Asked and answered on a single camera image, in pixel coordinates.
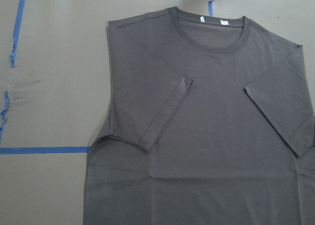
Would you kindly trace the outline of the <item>dark brown t-shirt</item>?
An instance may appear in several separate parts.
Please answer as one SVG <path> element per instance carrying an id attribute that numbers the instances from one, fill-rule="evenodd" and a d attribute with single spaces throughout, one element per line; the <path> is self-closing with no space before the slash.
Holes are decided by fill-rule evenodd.
<path id="1" fill-rule="evenodd" d="M 303 46 L 177 7 L 108 23 L 112 95 L 86 225 L 312 225 Z"/>

